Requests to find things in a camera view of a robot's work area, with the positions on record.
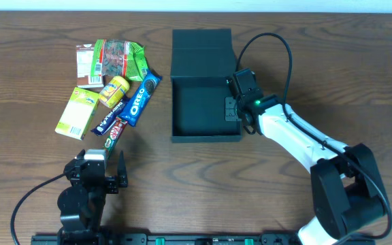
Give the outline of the blue Oreo cookie pack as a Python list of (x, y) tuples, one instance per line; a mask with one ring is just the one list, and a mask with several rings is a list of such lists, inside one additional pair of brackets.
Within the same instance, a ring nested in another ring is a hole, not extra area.
[(142, 112), (161, 80), (161, 76), (156, 76), (148, 70), (144, 80), (118, 117), (127, 121), (132, 127), (136, 126)]

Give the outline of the dark green folding box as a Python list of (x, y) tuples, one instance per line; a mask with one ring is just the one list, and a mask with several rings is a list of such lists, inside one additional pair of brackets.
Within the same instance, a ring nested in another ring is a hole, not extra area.
[(172, 31), (173, 143), (238, 142), (242, 124), (227, 120), (233, 106), (227, 78), (235, 71), (229, 29)]

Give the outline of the yellow green carton box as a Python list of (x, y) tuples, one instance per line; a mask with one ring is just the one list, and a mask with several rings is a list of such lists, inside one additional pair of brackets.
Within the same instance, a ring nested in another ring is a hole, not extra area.
[(83, 140), (99, 103), (99, 94), (75, 87), (59, 119), (55, 132)]

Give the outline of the green snack bag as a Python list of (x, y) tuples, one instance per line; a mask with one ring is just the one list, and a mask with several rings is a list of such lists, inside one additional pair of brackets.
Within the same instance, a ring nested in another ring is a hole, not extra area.
[(145, 47), (136, 42), (98, 39), (93, 48), (91, 77), (121, 76), (141, 82), (148, 72)]

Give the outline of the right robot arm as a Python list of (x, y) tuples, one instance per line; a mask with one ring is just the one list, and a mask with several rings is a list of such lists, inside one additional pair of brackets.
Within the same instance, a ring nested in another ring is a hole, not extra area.
[(277, 142), (310, 173), (315, 216), (297, 232), (300, 244), (364, 243), (390, 234), (389, 200), (366, 145), (326, 136), (275, 95), (228, 97), (225, 114)]

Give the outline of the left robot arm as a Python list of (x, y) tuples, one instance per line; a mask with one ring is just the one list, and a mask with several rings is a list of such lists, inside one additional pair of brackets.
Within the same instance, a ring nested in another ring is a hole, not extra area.
[(63, 245), (119, 244), (120, 238), (101, 226), (106, 195), (117, 194), (128, 186), (124, 154), (118, 158), (117, 174), (106, 176), (105, 150), (81, 150), (68, 164), (63, 175), (71, 186), (57, 200), (60, 221), (57, 243)]

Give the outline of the red KitKat bar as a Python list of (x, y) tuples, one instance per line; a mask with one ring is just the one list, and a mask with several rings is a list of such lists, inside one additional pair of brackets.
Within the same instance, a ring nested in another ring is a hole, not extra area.
[(119, 117), (116, 118), (115, 123), (112, 125), (110, 129), (110, 134), (103, 145), (103, 149), (105, 150), (108, 159), (110, 158), (111, 153), (115, 148), (117, 141), (119, 140), (126, 126), (127, 126), (126, 120), (122, 120)]

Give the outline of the purple Dairy Milk bar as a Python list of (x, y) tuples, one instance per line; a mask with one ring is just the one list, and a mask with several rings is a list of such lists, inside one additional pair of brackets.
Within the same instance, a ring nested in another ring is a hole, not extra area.
[(91, 132), (94, 133), (96, 136), (101, 136), (108, 132), (114, 125), (117, 116), (123, 111), (128, 102), (129, 98), (127, 96), (124, 96), (116, 104), (116, 106), (105, 116), (105, 118), (96, 127), (91, 129)]

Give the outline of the yellow plastic jar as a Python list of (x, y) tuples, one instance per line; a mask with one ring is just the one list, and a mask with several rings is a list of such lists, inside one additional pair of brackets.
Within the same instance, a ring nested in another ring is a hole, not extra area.
[(99, 100), (108, 108), (113, 108), (130, 89), (130, 84), (121, 76), (114, 76), (99, 93)]

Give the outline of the brown white carton box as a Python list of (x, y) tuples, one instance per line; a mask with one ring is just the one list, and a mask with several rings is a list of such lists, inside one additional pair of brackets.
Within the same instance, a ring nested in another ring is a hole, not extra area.
[(102, 77), (91, 77), (93, 53), (93, 44), (81, 44), (76, 46), (77, 87), (79, 88), (99, 89), (104, 87)]

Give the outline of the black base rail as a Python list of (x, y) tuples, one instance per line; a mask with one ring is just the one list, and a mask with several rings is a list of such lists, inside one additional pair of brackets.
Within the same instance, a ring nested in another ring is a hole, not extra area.
[(294, 233), (262, 235), (146, 235), (122, 233), (96, 236), (34, 235), (31, 245), (301, 245)]

